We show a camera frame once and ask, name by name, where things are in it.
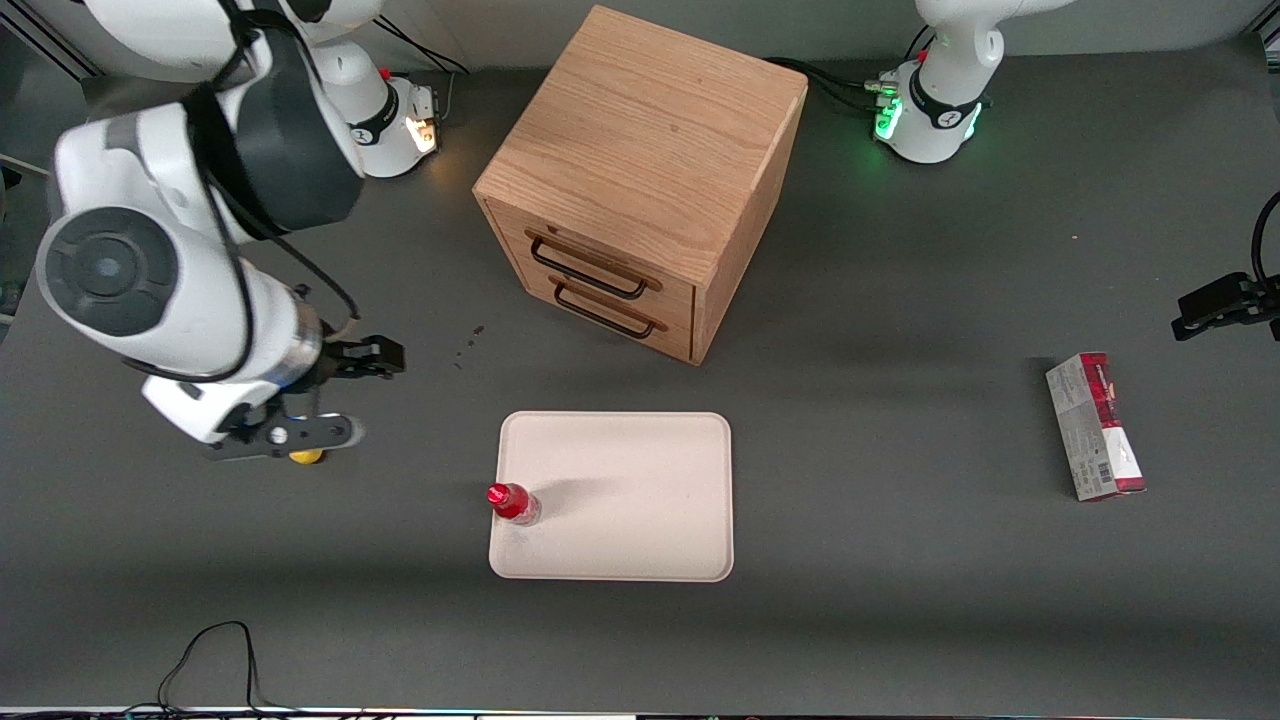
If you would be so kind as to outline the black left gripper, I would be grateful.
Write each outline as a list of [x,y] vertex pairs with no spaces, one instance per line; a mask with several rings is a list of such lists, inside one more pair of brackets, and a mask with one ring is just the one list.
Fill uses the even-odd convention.
[[1266,324],[1279,342],[1279,274],[1251,281],[1244,272],[1229,273],[1180,297],[1179,313],[1172,320],[1178,342],[1240,323]]

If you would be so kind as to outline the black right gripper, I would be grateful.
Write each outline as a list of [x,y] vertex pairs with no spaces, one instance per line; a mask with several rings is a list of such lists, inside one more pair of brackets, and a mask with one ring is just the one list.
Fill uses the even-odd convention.
[[404,363],[404,347],[390,338],[365,337],[356,342],[326,340],[316,363],[306,373],[306,388],[314,389],[334,379],[390,380],[404,373],[402,366],[388,363]]

